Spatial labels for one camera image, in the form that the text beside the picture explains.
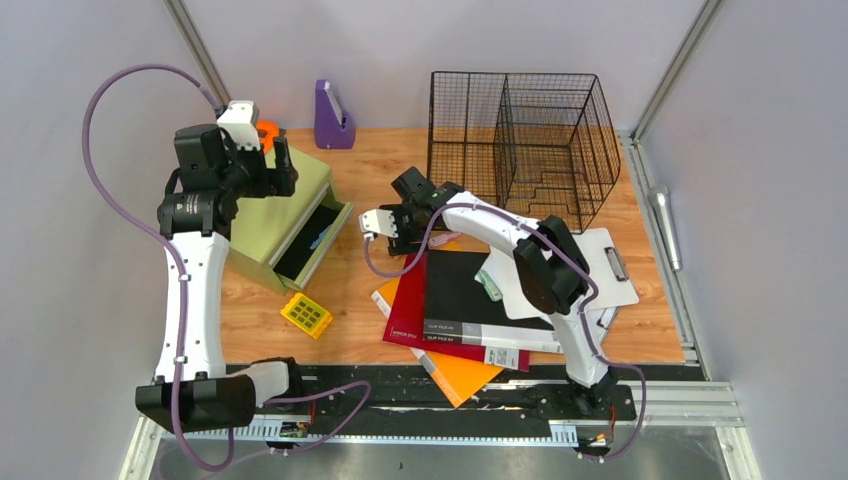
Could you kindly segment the pink highlighter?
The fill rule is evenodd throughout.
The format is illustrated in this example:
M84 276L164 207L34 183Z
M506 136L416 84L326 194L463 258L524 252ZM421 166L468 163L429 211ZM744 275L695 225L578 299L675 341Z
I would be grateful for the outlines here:
M458 232L447 232L438 234L435 236L431 236L428 240L428 247L430 249L436 250L452 250L458 251L460 249L457 240L462 236L461 233Z

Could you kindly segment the green drawer cabinet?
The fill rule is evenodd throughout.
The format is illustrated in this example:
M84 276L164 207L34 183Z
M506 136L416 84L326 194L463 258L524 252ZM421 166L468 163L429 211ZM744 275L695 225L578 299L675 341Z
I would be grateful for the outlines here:
M338 197L328 164L295 148L290 155L299 174L294 195L240 199L227 257L235 273L279 294L304 289L353 213L353 204Z

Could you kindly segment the blue highlighter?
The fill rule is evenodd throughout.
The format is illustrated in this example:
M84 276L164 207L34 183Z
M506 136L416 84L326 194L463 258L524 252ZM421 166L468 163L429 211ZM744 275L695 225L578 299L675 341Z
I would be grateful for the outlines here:
M323 240L324 240L324 238L326 237L326 235L329 233L329 230L330 230L330 227L325 228L325 229L324 229L324 230L323 230L323 231L322 231L322 232L321 232L321 233L320 233L320 234L319 234L319 235L318 235L318 236L314 239L314 241L310 244L309 249L310 249L310 250L316 250L316 249L317 249L317 248L321 245L321 243L323 242Z

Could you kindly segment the green highlighter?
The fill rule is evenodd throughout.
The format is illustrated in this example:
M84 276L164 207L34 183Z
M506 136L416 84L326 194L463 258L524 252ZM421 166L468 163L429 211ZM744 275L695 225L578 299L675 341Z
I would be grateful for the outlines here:
M485 270L479 270L475 275L475 280L483 286L492 302L500 302L503 299L501 290Z

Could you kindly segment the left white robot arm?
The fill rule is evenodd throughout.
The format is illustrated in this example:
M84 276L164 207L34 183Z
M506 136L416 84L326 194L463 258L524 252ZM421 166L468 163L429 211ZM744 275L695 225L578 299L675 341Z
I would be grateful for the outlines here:
M238 200L295 192L298 173L285 134L270 140L272 166L260 141L240 146L215 124L175 133L178 166L157 209L168 266L166 331L151 384L135 392L139 412L172 434L247 426L268 400L283 413L305 403L306 386L290 376L293 359L260 360L230 374L220 339L223 270Z

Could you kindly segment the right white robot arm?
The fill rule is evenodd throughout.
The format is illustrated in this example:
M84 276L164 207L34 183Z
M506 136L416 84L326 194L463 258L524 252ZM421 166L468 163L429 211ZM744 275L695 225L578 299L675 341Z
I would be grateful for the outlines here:
M553 326L576 384L570 392L575 411L592 418L607 409L619 367L592 337L587 310L600 289L565 222L510 213L452 182L435 186L415 167L392 187L400 201L391 207L390 238L425 245L432 230L444 226L486 243L507 309L529 305Z

